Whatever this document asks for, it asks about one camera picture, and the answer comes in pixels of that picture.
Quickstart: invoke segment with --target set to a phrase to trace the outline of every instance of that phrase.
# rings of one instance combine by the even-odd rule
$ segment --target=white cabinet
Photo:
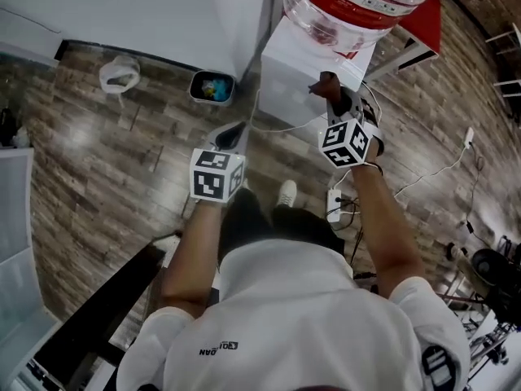
[[[0,150],[0,390],[54,333],[43,305],[31,241],[33,149]]]

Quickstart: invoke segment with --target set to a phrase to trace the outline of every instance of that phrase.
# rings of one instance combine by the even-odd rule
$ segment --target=plug
[[[472,139],[474,138],[474,130],[470,127],[466,130],[465,135],[465,149],[469,149],[471,147]]]
[[[342,191],[333,189],[328,190],[326,220],[329,223],[340,221],[340,205],[342,205]]]

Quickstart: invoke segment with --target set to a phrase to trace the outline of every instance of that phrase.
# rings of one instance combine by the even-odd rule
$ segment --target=hand
[[[329,71],[320,73],[320,81],[309,86],[309,93],[323,97],[331,104],[338,104],[342,101],[340,80],[335,73]]]
[[[379,143],[375,138],[371,138],[369,149],[367,150],[366,162],[375,162],[378,155]]]

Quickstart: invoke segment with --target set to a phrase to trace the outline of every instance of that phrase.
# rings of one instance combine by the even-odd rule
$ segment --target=white t-shirt
[[[221,302],[199,319],[167,307],[145,321],[121,362],[118,391],[452,391],[466,383],[463,327],[422,278],[386,300],[357,288],[338,253],[274,239],[229,253],[221,284]]]

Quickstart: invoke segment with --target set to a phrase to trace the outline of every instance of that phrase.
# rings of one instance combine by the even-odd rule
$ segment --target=black pants
[[[326,220],[313,213],[280,205],[271,217],[273,225],[262,214],[255,194],[239,189],[221,225],[219,262],[229,251],[263,239],[299,240],[344,255],[344,240],[335,235]]]

